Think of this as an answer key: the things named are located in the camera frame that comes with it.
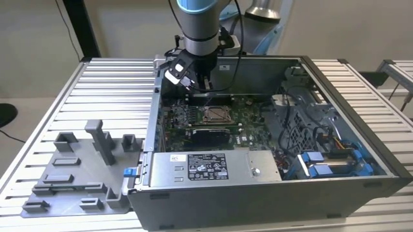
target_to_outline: aluminum extrusion table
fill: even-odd
[[[413,93],[413,61],[385,59],[377,69],[385,72]]]
[[[313,60],[372,130],[413,173],[413,124],[354,68],[338,60]],[[1,231],[143,232],[135,212],[123,215],[22,218],[27,201],[60,131],[83,131],[88,119],[103,119],[114,138],[145,138],[154,91],[154,60],[94,58],[80,63],[50,110],[0,180]],[[413,184],[392,197],[372,200],[350,217],[263,225],[205,228],[198,231],[388,232],[412,231]]]

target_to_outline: metal case side panel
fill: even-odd
[[[128,195],[146,230],[344,218],[384,197],[394,178],[140,191]]]
[[[162,131],[161,125],[158,125],[159,109],[161,109],[161,91],[162,91],[162,78],[158,73],[154,80],[154,93],[150,104],[150,118],[149,118],[149,129],[146,135],[146,143],[143,147],[145,152],[151,152],[158,149],[159,146],[159,132]]]

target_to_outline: black chair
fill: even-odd
[[[10,124],[18,116],[18,109],[14,105],[0,103],[0,128]]]

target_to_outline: gray 3d-printed holder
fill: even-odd
[[[122,194],[123,171],[138,166],[142,139],[124,135],[112,139],[102,131],[102,120],[88,120],[94,139],[76,139],[62,132],[56,152],[24,203],[22,217],[123,214],[130,211]]]

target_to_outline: motherboard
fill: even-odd
[[[177,99],[163,110],[166,151],[274,150],[262,116],[271,110],[269,100],[247,95]]]

